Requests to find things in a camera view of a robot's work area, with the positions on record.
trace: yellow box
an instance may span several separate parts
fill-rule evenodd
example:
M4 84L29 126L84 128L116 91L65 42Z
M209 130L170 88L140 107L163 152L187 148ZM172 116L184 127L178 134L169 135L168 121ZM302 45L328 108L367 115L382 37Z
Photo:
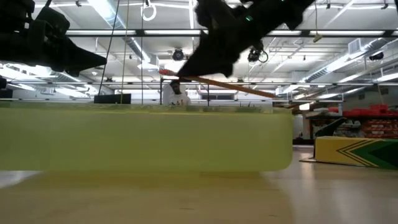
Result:
M318 162L398 169L397 155L396 139L325 136L315 141L315 160Z
M292 158L289 110L0 103L0 170L261 171Z

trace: metal ring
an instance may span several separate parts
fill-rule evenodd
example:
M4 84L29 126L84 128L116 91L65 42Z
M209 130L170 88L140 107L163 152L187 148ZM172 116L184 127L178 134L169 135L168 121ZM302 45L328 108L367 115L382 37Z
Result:
M145 14L144 14L144 9L149 8L149 7L153 8L154 12L153 12L153 14L150 17L146 17ZM145 20L145 21L153 20L155 18L155 16L156 16L156 7L153 6L153 5L144 6L144 7L141 6L141 16L142 16L142 19Z

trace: yellow-green block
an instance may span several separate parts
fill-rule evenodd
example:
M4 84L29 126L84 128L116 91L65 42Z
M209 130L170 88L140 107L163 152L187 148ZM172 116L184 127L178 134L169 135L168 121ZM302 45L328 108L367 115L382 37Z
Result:
M0 170L278 170L292 123L275 108L2 102Z

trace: wooden stick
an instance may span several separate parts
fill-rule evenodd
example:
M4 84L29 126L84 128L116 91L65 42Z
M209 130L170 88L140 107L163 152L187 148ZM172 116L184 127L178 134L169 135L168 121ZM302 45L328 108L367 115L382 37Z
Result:
M176 76L176 73L173 71L170 71L170 70L161 70L161 71L159 71L159 73L161 73L163 75ZM268 98L275 97L275 95L273 95L272 93L266 93L266 92L259 91L259 90L253 90L250 88L245 88L243 86L238 86L238 85L232 85L229 83L218 82L218 81L210 80L207 78L200 78L200 77L181 77L181 78L191 80L191 81L200 82L200 83L206 83L209 85L215 85L215 86L227 88L230 90L237 90L237 91L242 91L242 92L250 93L250 94L254 94L254 95L265 96Z

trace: wooden dowel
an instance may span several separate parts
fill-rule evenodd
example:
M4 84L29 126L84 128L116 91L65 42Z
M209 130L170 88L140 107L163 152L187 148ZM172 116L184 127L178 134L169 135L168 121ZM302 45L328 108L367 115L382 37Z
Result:
M200 77L184 77L187 80L192 80L192 81L196 81L196 82L200 82L200 83L206 83L209 85L214 85L214 86L218 86L218 87L223 87L223 88L227 88L230 90L238 90L238 91L242 91L245 93L250 93L250 94L254 94L254 95L259 95L259 96L265 96L268 98L273 98L275 97L275 95L273 95L272 93L266 93L263 91L259 91L259 90L253 90L250 88L245 88L243 86L239 86L239 85L232 85L229 83L223 83L223 82L218 82L218 81L214 81L214 80L209 80L207 78L200 78Z

